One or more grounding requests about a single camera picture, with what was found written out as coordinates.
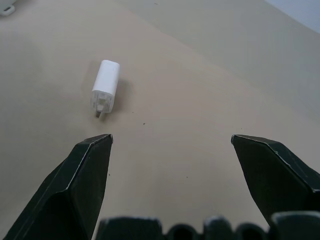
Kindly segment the white object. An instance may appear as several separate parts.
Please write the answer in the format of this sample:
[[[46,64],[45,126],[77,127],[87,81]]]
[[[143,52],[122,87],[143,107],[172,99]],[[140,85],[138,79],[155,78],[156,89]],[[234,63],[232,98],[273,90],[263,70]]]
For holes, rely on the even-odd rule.
[[[15,2],[17,0],[0,0],[0,16],[8,16],[15,12]]]

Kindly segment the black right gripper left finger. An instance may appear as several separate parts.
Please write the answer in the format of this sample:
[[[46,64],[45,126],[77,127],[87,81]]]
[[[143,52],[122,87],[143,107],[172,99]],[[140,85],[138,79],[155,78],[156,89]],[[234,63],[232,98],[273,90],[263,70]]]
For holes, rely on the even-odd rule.
[[[42,182],[3,240],[91,240],[105,196],[113,136],[77,143]]]

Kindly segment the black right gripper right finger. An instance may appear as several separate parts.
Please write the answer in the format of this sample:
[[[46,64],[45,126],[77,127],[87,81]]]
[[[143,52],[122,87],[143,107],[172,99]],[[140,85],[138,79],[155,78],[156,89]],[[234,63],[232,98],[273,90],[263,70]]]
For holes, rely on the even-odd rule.
[[[320,212],[320,173],[284,144],[267,138],[231,137],[249,192],[268,224],[280,212]]]

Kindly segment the white power adapter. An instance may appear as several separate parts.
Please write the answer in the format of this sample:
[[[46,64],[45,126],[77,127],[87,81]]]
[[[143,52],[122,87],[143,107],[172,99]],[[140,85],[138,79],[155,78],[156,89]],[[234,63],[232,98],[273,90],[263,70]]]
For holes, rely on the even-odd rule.
[[[90,105],[97,118],[112,111],[119,75],[119,63],[110,60],[101,62],[90,97]]]

